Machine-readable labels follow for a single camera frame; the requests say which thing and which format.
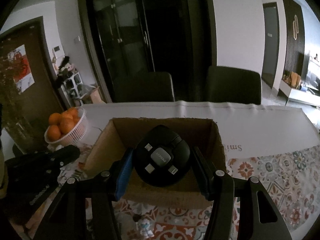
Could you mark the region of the patterned tile table mat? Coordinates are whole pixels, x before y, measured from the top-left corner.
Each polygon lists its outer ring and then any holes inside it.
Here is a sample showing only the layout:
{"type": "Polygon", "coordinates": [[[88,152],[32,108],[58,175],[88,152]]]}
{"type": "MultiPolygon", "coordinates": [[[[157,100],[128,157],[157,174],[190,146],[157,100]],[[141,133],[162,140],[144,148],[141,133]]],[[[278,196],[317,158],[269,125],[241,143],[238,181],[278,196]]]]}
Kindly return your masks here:
{"type": "MultiPolygon", "coordinates": [[[[257,214],[260,225],[279,212],[293,239],[301,239],[319,215],[319,147],[301,151],[230,159],[228,172],[240,186],[234,189],[230,239],[245,237],[246,222],[257,214]]],[[[123,239],[144,239],[139,232],[143,218],[151,222],[149,239],[204,239],[213,218],[206,209],[160,207],[122,199],[112,204],[123,239]]]]}

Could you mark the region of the red and white door poster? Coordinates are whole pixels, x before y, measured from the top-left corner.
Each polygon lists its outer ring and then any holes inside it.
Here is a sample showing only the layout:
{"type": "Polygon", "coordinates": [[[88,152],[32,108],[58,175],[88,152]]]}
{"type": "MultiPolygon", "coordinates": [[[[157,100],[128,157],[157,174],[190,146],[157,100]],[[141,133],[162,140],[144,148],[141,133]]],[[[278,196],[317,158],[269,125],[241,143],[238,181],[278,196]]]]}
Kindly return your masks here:
{"type": "Polygon", "coordinates": [[[25,45],[20,45],[9,52],[8,60],[15,71],[13,79],[16,87],[20,93],[23,93],[35,83],[26,54],[25,45]]]}

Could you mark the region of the orange fruit back left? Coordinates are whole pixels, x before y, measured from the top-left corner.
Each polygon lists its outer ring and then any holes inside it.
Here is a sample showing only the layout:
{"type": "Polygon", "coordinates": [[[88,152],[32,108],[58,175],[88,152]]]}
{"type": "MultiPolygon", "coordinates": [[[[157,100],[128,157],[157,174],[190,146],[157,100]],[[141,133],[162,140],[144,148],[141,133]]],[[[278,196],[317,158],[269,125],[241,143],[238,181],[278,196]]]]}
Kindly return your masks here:
{"type": "Polygon", "coordinates": [[[49,116],[48,124],[58,126],[61,122],[62,115],[60,113],[53,113],[49,116]]]}

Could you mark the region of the dark glass cabinet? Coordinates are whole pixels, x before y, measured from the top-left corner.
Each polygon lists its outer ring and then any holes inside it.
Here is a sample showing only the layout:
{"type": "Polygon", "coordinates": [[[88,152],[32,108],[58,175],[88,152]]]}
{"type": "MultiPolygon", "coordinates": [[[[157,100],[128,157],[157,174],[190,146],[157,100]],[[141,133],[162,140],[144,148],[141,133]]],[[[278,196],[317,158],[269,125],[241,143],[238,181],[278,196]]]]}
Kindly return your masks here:
{"type": "Polygon", "coordinates": [[[209,100],[213,0],[78,0],[78,6],[108,102],[209,100]]]}

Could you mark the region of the small astronaut figurine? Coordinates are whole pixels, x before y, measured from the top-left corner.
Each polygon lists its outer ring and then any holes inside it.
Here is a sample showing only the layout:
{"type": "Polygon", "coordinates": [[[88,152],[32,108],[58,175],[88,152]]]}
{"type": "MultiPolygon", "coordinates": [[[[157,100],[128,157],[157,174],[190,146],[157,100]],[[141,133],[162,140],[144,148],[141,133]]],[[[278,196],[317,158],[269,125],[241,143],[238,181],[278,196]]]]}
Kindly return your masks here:
{"type": "Polygon", "coordinates": [[[151,222],[147,218],[143,218],[139,223],[139,232],[144,239],[154,237],[151,222]]]}

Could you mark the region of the brown cardboard box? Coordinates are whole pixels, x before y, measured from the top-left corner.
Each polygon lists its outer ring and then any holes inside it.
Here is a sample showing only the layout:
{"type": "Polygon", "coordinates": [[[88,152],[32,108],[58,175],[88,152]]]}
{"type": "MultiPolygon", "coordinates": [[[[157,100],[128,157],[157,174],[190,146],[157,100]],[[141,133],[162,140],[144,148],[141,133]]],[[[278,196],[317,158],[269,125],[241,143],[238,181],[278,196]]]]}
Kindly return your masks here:
{"type": "Polygon", "coordinates": [[[113,118],[97,139],[85,164],[92,178],[111,168],[126,153],[133,171],[124,198],[181,209],[206,209],[201,194],[197,153],[219,170],[226,157],[217,124],[197,118],[113,118]]]}

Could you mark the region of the orange fruit back right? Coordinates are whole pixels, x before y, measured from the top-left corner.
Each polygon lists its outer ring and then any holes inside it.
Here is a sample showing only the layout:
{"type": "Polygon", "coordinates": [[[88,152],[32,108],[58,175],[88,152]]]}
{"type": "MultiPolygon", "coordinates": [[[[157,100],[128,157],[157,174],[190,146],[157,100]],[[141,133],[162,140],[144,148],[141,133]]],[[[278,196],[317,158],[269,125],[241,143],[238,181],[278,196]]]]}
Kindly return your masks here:
{"type": "Polygon", "coordinates": [[[76,107],[69,108],[67,111],[65,111],[65,114],[69,114],[72,117],[78,117],[79,116],[78,109],[76,107]]]}

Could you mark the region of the white fruit basket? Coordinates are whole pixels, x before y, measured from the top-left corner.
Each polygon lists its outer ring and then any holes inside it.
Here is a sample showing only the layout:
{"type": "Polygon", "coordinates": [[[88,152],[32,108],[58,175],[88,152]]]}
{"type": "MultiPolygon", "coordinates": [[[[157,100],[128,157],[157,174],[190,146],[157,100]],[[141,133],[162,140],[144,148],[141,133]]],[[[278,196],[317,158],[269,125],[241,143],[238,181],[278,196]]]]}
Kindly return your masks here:
{"type": "Polygon", "coordinates": [[[82,107],[76,107],[78,109],[79,116],[78,117],[72,117],[69,114],[62,113],[62,118],[71,118],[74,121],[74,128],[72,131],[70,131],[68,134],[62,134],[59,140],[51,142],[47,138],[47,131],[48,128],[44,134],[44,139],[45,141],[50,144],[50,145],[62,145],[62,146],[67,146],[67,145],[76,145],[77,142],[79,142],[84,135],[88,131],[88,120],[86,116],[86,110],[83,109],[82,107]]]}

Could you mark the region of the orange fruit front left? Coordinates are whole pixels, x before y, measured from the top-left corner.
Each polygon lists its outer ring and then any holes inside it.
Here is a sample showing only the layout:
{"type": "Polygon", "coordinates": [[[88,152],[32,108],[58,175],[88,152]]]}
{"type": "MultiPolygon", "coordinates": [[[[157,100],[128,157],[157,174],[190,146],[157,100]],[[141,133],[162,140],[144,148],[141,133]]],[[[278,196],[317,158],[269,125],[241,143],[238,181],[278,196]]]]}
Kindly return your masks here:
{"type": "Polygon", "coordinates": [[[60,129],[57,125],[50,125],[47,131],[47,138],[49,141],[54,142],[61,137],[60,129]]]}

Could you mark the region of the orange fruit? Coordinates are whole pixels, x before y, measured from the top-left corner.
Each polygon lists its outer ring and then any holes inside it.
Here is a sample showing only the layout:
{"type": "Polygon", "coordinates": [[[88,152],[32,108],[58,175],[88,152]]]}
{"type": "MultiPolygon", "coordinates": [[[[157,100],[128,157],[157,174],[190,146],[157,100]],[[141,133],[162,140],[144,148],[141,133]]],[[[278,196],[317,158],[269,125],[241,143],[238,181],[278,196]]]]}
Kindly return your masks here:
{"type": "Polygon", "coordinates": [[[48,124],[58,126],[61,122],[62,115],[60,113],[53,113],[49,116],[48,124]]]}
{"type": "Polygon", "coordinates": [[[57,125],[50,125],[47,131],[47,138],[49,141],[54,142],[61,137],[60,129],[57,125]]]}
{"type": "Polygon", "coordinates": [[[59,129],[62,134],[68,134],[74,128],[75,124],[71,118],[62,118],[59,129]]]}
{"type": "Polygon", "coordinates": [[[69,114],[72,117],[78,117],[79,116],[78,109],[76,107],[69,108],[67,111],[65,111],[65,114],[69,114]]]}

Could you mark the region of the white shoe shelf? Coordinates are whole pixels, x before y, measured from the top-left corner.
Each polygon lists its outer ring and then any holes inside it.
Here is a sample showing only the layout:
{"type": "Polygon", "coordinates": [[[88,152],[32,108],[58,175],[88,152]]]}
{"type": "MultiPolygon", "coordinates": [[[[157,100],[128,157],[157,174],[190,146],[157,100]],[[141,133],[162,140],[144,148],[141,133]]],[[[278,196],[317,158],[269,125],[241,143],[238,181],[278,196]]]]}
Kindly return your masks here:
{"type": "Polygon", "coordinates": [[[80,74],[78,72],[68,72],[65,75],[58,74],[57,80],[69,107],[81,106],[80,87],[83,85],[83,81],[80,74]]]}

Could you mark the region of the brown entrance door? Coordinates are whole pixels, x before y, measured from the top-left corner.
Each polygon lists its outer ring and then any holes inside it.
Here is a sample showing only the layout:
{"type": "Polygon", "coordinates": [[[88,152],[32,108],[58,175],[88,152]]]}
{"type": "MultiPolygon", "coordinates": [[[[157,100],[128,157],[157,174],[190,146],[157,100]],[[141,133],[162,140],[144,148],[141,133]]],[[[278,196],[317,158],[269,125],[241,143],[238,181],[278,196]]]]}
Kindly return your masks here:
{"type": "Polygon", "coordinates": [[[12,78],[22,106],[19,113],[31,128],[43,133],[49,116],[65,109],[59,90],[54,87],[43,17],[20,23],[1,34],[1,56],[14,70],[22,67],[12,78]]]}

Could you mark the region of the black dining chair right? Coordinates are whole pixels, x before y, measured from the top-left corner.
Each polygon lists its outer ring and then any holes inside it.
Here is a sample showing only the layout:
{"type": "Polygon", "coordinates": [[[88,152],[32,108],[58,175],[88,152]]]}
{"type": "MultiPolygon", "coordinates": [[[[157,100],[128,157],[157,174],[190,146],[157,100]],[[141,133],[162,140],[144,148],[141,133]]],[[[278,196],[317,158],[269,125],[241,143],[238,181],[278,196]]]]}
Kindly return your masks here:
{"type": "Polygon", "coordinates": [[[261,76],[259,73],[225,66],[214,66],[209,71],[210,102],[261,104],[261,76]]]}

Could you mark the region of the black round power device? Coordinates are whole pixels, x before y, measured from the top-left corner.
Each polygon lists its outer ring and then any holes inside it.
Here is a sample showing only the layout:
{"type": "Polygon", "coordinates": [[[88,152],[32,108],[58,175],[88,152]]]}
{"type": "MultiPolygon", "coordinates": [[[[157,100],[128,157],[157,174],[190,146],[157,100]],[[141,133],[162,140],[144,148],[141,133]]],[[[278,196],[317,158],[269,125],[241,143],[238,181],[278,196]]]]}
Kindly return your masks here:
{"type": "Polygon", "coordinates": [[[132,152],[133,166],[142,181],[153,187],[170,187],[188,173],[188,144],[164,125],[152,128],[132,152]]]}

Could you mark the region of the orange fruit middle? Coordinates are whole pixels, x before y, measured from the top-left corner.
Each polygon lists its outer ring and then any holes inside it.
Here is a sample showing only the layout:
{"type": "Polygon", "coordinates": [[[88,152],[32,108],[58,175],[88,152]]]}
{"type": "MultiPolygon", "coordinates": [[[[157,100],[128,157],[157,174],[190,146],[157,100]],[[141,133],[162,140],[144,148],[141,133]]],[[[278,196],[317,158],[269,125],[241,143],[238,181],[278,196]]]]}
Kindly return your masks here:
{"type": "Polygon", "coordinates": [[[68,134],[74,128],[75,124],[71,118],[62,118],[59,129],[62,134],[68,134]]]}

